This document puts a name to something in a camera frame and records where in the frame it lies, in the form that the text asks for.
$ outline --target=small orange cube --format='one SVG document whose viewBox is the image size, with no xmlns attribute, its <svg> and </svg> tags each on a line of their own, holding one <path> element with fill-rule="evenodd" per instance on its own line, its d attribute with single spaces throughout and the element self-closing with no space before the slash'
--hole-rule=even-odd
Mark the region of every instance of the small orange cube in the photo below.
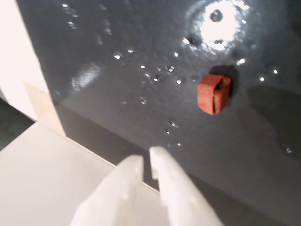
<svg viewBox="0 0 301 226">
<path fill-rule="evenodd" d="M 198 106 L 210 115 L 219 114 L 227 105 L 231 78 L 210 74 L 198 84 Z"/>
</svg>

